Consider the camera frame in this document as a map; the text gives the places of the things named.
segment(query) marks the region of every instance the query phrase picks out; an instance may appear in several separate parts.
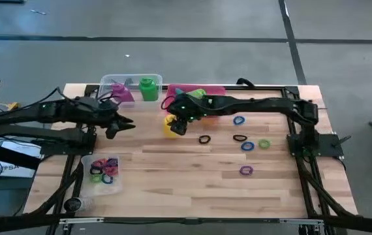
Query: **plastic bin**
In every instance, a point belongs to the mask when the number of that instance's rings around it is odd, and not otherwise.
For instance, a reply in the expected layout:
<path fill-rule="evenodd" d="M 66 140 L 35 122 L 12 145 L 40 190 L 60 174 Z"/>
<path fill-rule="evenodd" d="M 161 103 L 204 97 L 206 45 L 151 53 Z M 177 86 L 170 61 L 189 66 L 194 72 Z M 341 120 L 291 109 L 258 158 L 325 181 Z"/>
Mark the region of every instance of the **plastic bin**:
<path fill-rule="evenodd" d="M 150 96 L 144 96 L 141 90 L 140 82 L 143 78 L 151 80 L 152 84 L 155 84 L 157 94 L 152 98 L 152 101 L 145 101 L 143 97 L 150 99 Z M 124 93 L 121 99 L 115 100 L 114 102 L 121 102 L 120 107 L 133 107 L 133 106 L 143 106 L 143 107 L 157 107 L 160 101 L 162 101 L 162 86 L 163 78 L 158 74 L 109 74 L 105 75 L 101 79 L 101 85 L 99 87 L 99 97 L 109 97 L 112 91 L 115 92 L 115 88 L 121 89 L 125 88 L 128 90 L 128 94 Z"/>

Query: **black hair tie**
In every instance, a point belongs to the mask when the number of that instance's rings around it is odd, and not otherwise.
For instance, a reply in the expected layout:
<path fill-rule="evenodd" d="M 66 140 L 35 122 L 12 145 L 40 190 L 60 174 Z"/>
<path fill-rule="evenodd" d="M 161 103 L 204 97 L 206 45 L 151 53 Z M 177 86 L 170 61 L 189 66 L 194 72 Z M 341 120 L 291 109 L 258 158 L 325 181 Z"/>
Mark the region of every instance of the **black hair tie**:
<path fill-rule="evenodd" d="M 238 142 L 243 142 L 248 139 L 245 135 L 242 135 L 242 134 L 235 134 L 232 138 Z"/>
<path fill-rule="evenodd" d="M 211 141 L 211 137 L 208 136 L 207 134 L 203 135 L 203 136 L 199 136 L 199 144 L 207 144 L 209 143 L 209 141 Z"/>

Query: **gray floor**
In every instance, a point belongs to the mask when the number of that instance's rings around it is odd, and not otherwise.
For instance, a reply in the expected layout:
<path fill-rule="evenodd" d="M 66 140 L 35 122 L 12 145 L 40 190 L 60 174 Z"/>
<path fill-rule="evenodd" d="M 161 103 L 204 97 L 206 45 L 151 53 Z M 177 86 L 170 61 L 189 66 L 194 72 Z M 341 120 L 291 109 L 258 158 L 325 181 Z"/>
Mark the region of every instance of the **gray floor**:
<path fill-rule="evenodd" d="M 286 3 L 297 39 L 372 39 L 372 1 Z M 0 34 L 286 38 L 276 0 L 28 0 L 0 5 Z M 334 130 L 353 136 L 344 143 L 347 175 L 358 211 L 372 217 L 372 128 L 367 125 L 372 119 L 372 44 L 299 44 L 298 50 L 307 83 L 322 90 Z M 31 102 L 55 86 L 99 82 L 105 74 L 152 72 L 166 83 L 225 84 L 244 77 L 255 84 L 298 84 L 287 43 L 0 40 L 0 102 Z M 0 214 L 14 213 L 24 198 L 23 190 L 0 191 L 0 200 L 8 202 L 0 205 Z M 126 234 L 296 234 L 294 228 L 269 225 L 101 225 L 77 227 L 74 233 L 115 229 Z"/>

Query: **white paper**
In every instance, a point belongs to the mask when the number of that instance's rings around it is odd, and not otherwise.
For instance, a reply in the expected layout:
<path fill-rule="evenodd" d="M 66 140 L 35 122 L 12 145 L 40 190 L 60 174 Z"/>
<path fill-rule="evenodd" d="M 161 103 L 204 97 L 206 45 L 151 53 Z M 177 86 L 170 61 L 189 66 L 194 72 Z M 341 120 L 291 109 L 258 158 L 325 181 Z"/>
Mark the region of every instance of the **white paper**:
<path fill-rule="evenodd" d="M 40 147 L 34 144 L 30 144 L 30 143 L 16 144 L 14 142 L 4 141 L 2 143 L 2 147 L 13 150 L 13 151 L 17 151 L 19 153 L 24 153 L 32 157 L 40 158 Z M 3 167 L 3 172 L 1 176 L 31 178 L 32 175 L 34 174 L 34 170 L 31 170 L 28 168 L 15 166 L 10 163 L 4 163 L 4 162 L 0 162 L 0 163 Z"/>

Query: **wooden tabletop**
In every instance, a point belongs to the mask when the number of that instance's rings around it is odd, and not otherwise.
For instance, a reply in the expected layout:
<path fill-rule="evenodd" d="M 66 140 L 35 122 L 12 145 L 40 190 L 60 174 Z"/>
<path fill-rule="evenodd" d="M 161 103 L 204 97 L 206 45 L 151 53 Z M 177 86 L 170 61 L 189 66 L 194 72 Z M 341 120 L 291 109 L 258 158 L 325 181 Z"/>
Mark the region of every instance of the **wooden tabletop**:
<path fill-rule="evenodd" d="M 64 94 L 82 96 L 86 84 L 67 84 Z M 325 108 L 318 86 L 299 86 L 300 97 Z M 278 91 L 227 91 L 239 99 L 280 97 Z M 123 191 L 96 196 L 90 211 L 79 216 L 100 217 L 307 217 L 295 160 L 290 156 L 286 117 L 276 113 L 241 113 L 245 123 L 232 124 L 234 116 L 208 118 L 188 126 L 185 136 L 167 139 L 163 134 L 166 112 L 155 107 L 122 108 L 121 115 L 134 120 L 135 129 L 106 139 L 98 129 L 95 153 L 121 158 Z M 320 133 L 332 131 L 326 109 L 319 110 Z M 74 126 L 56 123 L 55 129 Z M 206 145 L 198 143 L 211 136 Z M 257 143 L 271 141 L 269 149 L 243 152 L 233 141 L 244 134 Z M 53 156 L 37 170 L 25 212 L 38 208 L 58 187 L 67 156 Z M 345 171 L 338 161 L 319 157 L 320 175 L 326 190 L 346 210 L 357 214 Z M 241 166 L 251 165 L 254 173 L 241 176 Z M 318 198 L 311 188 L 316 210 Z M 72 188 L 67 191 L 68 198 Z"/>

